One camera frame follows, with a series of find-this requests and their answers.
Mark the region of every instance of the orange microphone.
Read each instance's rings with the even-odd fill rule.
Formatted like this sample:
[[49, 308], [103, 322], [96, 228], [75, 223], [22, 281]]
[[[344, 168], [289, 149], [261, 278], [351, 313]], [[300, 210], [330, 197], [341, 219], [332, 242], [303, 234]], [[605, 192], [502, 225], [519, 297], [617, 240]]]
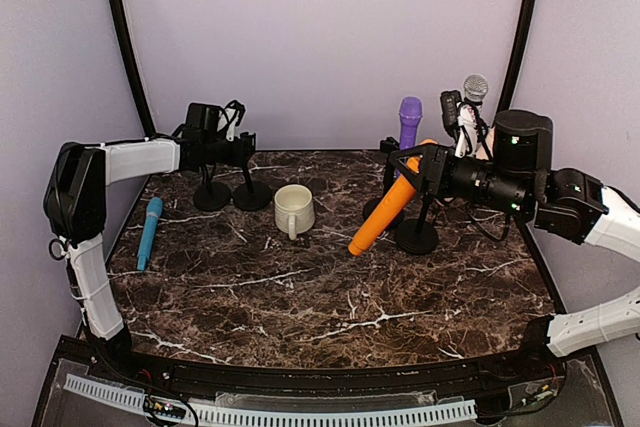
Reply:
[[[425, 140], [422, 142], [422, 144], [436, 143], [437, 142], [433, 140]], [[414, 172], [418, 172], [420, 159], [418, 157], [411, 157], [407, 161], [407, 167]], [[411, 182], [403, 175], [398, 177], [398, 180], [391, 186], [387, 195], [384, 196], [373, 213], [365, 223], [362, 224], [360, 230], [353, 236], [353, 240], [349, 244], [349, 252], [353, 255], [362, 255], [365, 250], [368, 250], [378, 236], [384, 232], [384, 229], [395, 219], [396, 215], [411, 201], [415, 194], [416, 189], [413, 188]]]

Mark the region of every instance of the round black base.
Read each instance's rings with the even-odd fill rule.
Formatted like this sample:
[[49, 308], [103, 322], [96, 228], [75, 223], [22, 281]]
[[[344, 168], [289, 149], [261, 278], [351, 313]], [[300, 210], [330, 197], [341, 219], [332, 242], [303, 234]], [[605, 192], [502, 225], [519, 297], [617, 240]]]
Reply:
[[396, 229], [395, 241], [402, 250], [412, 255], [425, 255], [433, 252], [438, 246], [438, 231], [431, 224], [425, 223], [422, 231], [416, 234], [418, 219], [408, 219]]
[[[378, 206], [381, 200], [382, 200], [382, 197], [376, 197], [375, 199], [371, 199], [369, 202], [364, 204], [364, 207], [362, 208], [362, 217], [364, 218], [364, 220], [367, 220], [369, 218], [369, 216], [373, 213], [373, 211], [376, 209], [376, 207]], [[401, 210], [398, 213], [398, 215], [396, 215], [396, 218], [393, 219], [391, 223], [387, 226], [386, 230], [395, 229], [400, 225], [400, 223], [403, 220], [404, 220], [404, 210]]]
[[233, 191], [233, 203], [240, 210], [253, 212], [260, 210], [271, 202], [271, 188], [263, 182], [253, 182], [253, 193], [247, 184], [242, 184]]
[[204, 212], [220, 210], [231, 200], [231, 190], [221, 182], [211, 182], [211, 192], [201, 185], [193, 194], [193, 205]]

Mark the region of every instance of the blue microphone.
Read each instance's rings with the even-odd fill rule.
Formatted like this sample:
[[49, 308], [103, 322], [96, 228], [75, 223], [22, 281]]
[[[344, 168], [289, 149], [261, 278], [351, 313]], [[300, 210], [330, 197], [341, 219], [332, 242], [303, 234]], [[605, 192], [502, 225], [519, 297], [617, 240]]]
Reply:
[[147, 206], [147, 220], [144, 223], [140, 248], [138, 249], [138, 270], [140, 271], [146, 268], [149, 257], [151, 257], [151, 247], [156, 236], [158, 219], [162, 215], [162, 206], [162, 199], [159, 197], [151, 199]]

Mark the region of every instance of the mug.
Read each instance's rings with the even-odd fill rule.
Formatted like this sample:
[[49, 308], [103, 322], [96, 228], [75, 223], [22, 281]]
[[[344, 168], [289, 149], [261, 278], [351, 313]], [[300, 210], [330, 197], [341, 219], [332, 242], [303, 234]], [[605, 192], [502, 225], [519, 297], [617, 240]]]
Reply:
[[273, 197], [276, 225], [291, 240], [313, 227], [313, 195], [304, 185], [290, 184], [282, 187]]

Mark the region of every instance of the white grille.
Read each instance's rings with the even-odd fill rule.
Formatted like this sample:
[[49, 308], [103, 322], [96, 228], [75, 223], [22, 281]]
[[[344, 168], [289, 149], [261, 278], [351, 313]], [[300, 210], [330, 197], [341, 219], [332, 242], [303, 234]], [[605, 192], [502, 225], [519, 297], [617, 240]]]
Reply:
[[[114, 408], [145, 415], [142, 410], [144, 393], [139, 390], [114, 387], [73, 374], [67, 375], [64, 388]], [[263, 412], [216, 407], [197, 401], [189, 403], [198, 414], [200, 425], [203, 427], [421, 427], [446, 425], [463, 420], [474, 420], [477, 417], [473, 400], [411, 409], [330, 414]], [[194, 425], [193, 420], [193, 415], [188, 411], [181, 425]]]

